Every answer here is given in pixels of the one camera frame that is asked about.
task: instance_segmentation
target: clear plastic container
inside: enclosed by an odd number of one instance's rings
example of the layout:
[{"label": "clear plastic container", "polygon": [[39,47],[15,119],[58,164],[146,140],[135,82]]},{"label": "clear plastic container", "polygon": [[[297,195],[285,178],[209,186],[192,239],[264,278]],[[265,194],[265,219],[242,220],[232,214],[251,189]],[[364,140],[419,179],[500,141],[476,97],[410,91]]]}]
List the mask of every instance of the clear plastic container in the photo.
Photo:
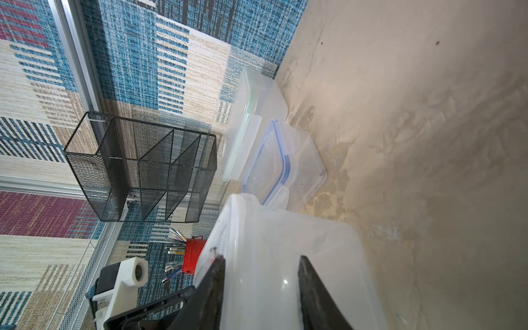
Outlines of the clear plastic container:
[{"label": "clear plastic container", "polygon": [[299,211],[326,181],[326,169],[310,134],[272,120],[242,181],[242,193],[262,205]]},{"label": "clear plastic container", "polygon": [[221,329],[303,329],[297,270],[308,257],[355,330],[386,329],[360,238],[352,227],[229,196],[194,276],[197,286],[216,255],[225,258]]},{"label": "clear plastic container", "polygon": [[285,120],[288,106],[275,80],[245,67],[229,114],[222,151],[222,179],[240,181],[258,147],[268,122]]}]

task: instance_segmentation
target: blue-rimmed lid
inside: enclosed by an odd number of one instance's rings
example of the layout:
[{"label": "blue-rimmed lid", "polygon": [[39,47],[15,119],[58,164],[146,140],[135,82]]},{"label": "blue-rimmed lid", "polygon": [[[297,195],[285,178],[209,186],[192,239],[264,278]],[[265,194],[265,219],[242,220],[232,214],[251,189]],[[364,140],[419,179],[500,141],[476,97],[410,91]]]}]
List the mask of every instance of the blue-rimmed lid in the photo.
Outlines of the blue-rimmed lid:
[{"label": "blue-rimmed lid", "polygon": [[297,164],[291,154],[299,148],[299,135],[284,121],[270,121],[251,169],[242,182],[242,192],[257,197],[263,205],[285,209],[288,183],[297,176]]}]

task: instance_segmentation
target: black mesh organizer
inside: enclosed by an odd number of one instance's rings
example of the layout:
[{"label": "black mesh organizer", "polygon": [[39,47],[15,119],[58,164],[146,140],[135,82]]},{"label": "black mesh organizer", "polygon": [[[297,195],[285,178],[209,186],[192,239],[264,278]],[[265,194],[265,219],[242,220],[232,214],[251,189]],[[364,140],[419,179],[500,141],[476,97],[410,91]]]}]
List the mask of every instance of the black mesh organizer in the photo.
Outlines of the black mesh organizer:
[{"label": "black mesh organizer", "polygon": [[189,195],[185,222],[198,222],[216,171],[216,136],[86,112],[64,153],[101,221],[119,221],[138,191],[141,220],[165,202],[164,221]]}]

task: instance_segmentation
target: pen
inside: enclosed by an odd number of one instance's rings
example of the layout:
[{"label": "pen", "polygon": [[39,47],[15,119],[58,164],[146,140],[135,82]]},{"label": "pen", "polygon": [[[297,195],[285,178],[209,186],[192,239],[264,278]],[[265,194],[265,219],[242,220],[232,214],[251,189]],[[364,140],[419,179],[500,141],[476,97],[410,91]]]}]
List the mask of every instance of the pen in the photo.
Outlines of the pen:
[{"label": "pen", "polygon": [[164,279],[162,279],[162,283],[165,284],[167,282],[169,282],[172,278],[174,278],[176,275],[178,275],[179,273],[182,272],[182,269],[183,268],[180,268],[178,269],[177,271],[171,273],[169,276],[165,277]]},{"label": "pen", "polygon": [[185,243],[184,242],[180,242],[179,245],[170,245],[170,246],[167,245],[165,247],[165,250],[170,249],[170,248],[185,248]]},{"label": "pen", "polygon": [[169,261],[165,263],[165,266],[181,266],[183,261]]},{"label": "pen", "polygon": [[182,267],[183,265],[178,266],[165,266],[165,272],[169,272],[170,270],[176,269],[178,267]]},{"label": "pen", "polygon": [[170,244],[185,244],[185,242],[182,241],[181,239],[175,239],[175,238],[167,237],[165,240],[166,240],[166,242],[168,242]]}]

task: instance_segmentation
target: black plastic part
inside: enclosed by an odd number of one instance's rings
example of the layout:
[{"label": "black plastic part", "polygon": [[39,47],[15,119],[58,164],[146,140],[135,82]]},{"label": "black plastic part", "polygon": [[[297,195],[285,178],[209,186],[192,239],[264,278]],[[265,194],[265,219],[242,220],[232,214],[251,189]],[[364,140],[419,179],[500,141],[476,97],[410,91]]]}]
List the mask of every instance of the black plastic part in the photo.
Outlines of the black plastic part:
[{"label": "black plastic part", "polygon": [[220,329],[224,296],[225,259],[218,256],[198,285],[187,306],[174,319],[168,330]]},{"label": "black plastic part", "polygon": [[[90,310],[92,312],[92,317],[95,320],[96,319],[96,312],[97,312],[97,301],[93,301],[92,299],[88,299],[90,303]],[[97,324],[95,321],[93,322],[93,327],[97,330]]]},{"label": "black plastic part", "polygon": [[[219,329],[224,292],[225,259],[217,257],[197,289],[176,293],[109,318],[105,330],[193,330]],[[152,319],[158,312],[166,314]]]},{"label": "black plastic part", "polygon": [[117,272],[121,263],[114,263],[113,265],[105,266],[101,269],[99,281],[96,285],[96,295],[102,294],[108,290],[112,290],[116,285]]},{"label": "black plastic part", "polygon": [[337,308],[308,257],[300,257],[297,274],[304,330],[353,330]]},{"label": "black plastic part", "polygon": [[171,314],[177,315],[181,311],[181,306],[185,306],[187,304],[194,291],[194,286],[188,286],[185,289],[177,291],[161,299],[113,316],[105,321],[103,328],[105,330],[143,330],[143,328],[145,330],[166,329],[166,327],[160,327],[160,325],[164,324],[163,318],[158,320],[144,319],[154,313],[168,308],[174,309]]}]

